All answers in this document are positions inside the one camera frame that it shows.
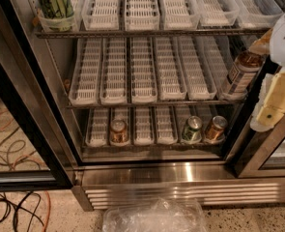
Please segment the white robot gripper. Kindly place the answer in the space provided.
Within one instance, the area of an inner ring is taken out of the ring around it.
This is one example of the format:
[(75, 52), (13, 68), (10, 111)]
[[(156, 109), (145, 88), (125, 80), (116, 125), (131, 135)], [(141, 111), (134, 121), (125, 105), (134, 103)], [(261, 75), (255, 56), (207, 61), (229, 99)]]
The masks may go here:
[[(271, 60), (285, 67), (285, 13), (273, 29), (267, 31), (248, 49), (258, 55), (270, 55)], [(271, 79), (271, 86), (263, 100), (256, 120), (265, 127), (274, 127), (285, 115), (285, 70)]]

